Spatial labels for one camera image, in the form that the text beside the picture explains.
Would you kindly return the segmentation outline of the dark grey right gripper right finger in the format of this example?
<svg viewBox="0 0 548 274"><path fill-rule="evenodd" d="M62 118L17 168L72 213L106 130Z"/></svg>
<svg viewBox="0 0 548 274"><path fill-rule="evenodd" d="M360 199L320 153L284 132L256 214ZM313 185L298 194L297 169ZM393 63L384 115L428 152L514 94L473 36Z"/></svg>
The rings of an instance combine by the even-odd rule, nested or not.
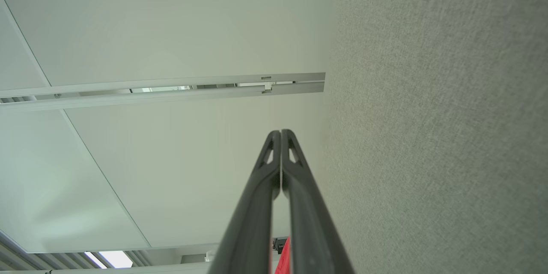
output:
<svg viewBox="0 0 548 274"><path fill-rule="evenodd" d="M290 203L293 274L354 274L299 141L281 132L282 188Z"/></svg>

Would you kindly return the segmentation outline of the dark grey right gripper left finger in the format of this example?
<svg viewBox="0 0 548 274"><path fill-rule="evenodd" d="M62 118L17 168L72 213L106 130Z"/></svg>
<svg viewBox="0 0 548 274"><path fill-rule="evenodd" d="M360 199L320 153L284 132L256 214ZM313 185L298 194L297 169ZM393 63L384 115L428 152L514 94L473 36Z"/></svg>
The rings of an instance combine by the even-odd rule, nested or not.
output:
<svg viewBox="0 0 548 274"><path fill-rule="evenodd" d="M280 192L281 133L268 134L227 230L209 266L210 274L270 274L272 204Z"/></svg>

